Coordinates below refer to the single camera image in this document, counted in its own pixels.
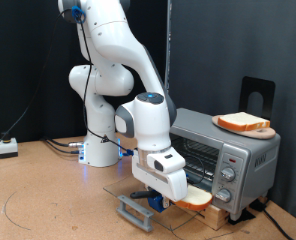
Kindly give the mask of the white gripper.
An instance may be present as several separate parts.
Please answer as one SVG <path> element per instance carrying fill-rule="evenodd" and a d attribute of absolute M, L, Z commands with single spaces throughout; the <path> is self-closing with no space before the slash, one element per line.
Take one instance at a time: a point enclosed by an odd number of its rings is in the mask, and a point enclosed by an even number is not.
<path fill-rule="evenodd" d="M 132 156 L 133 176 L 167 197 L 162 200 L 164 208 L 170 200 L 177 202 L 187 195 L 184 166 L 185 159 L 173 147 L 157 152 L 135 149 Z"/>

